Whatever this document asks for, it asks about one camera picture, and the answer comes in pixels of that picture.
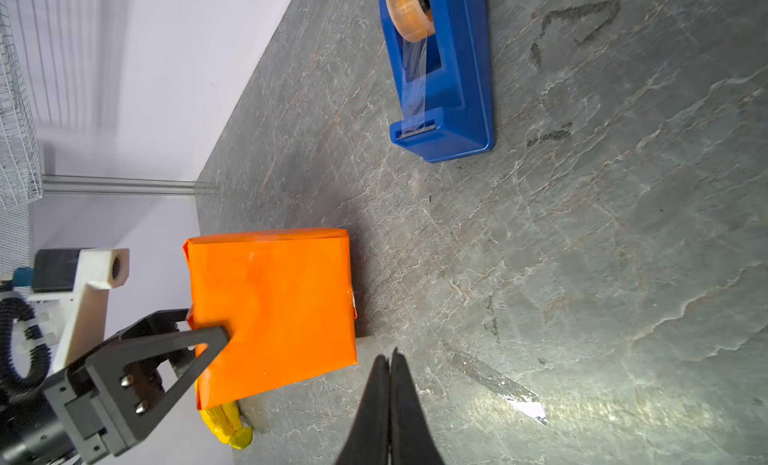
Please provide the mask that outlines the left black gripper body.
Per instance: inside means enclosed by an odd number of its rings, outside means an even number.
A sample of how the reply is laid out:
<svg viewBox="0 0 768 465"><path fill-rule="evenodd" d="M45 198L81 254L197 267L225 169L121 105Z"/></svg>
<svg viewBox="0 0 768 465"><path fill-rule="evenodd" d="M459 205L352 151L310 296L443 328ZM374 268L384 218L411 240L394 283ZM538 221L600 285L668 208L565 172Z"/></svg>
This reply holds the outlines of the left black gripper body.
<svg viewBox="0 0 768 465"><path fill-rule="evenodd" d="M1 411L3 464L94 464L143 441L142 344L105 344Z"/></svg>

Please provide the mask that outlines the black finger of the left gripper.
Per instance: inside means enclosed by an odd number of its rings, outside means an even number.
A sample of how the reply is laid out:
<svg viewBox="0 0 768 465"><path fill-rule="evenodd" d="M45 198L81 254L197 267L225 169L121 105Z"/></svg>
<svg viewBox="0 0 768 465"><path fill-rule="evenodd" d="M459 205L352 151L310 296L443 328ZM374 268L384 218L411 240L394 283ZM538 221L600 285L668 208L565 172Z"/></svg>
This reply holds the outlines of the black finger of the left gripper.
<svg viewBox="0 0 768 465"><path fill-rule="evenodd" d="M186 309L154 312L85 359L105 441L143 441L229 343L222 325L182 331Z"/></svg>

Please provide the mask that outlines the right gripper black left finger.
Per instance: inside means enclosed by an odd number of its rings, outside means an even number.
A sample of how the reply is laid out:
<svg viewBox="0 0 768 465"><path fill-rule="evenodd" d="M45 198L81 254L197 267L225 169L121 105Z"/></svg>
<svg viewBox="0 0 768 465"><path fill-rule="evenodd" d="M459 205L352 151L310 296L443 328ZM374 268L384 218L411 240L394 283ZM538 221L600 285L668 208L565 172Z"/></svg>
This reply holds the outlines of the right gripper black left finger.
<svg viewBox="0 0 768 465"><path fill-rule="evenodd" d="M387 464L390 440L390 367L375 358L349 436L336 464Z"/></svg>

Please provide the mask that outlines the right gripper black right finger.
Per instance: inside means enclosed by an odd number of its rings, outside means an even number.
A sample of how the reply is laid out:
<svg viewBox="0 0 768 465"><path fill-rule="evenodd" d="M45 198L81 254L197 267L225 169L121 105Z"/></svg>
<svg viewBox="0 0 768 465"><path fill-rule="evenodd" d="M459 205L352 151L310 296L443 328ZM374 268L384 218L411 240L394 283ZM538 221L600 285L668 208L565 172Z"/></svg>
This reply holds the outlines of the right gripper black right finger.
<svg viewBox="0 0 768 465"><path fill-rule="evenodd" d="M407 360L397 348L390 366L392 464L444 464L421 407Z"/></svg>

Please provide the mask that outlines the clear adhesive tape strip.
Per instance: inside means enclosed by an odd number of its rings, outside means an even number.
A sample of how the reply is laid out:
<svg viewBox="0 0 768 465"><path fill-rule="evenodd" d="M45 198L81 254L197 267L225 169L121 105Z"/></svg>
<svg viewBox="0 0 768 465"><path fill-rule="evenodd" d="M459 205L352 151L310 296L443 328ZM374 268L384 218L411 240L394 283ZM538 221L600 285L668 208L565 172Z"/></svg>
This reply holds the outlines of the clear adhesive tape strip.
<svg viewBox="0 0 768 465"><path fill-rule="evenodd" d="M451 351L449 356L450 363L464 375L537 423L548 425L547 413L538 394L467 353Z"/></svg>

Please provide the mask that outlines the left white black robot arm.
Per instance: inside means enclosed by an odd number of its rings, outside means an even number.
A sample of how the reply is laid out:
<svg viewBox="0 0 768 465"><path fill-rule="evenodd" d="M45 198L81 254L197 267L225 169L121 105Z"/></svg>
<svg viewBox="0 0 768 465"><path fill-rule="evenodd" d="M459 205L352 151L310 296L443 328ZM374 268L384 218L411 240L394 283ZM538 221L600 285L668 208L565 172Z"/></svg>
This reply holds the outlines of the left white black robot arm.
<svg viewBox="0 0 768 465"><path fill-rule="evenodd" d="M223 325L154 312L56 371L29 302L1 285L1 461L95 464L141 444L225 349Z"/></svg>

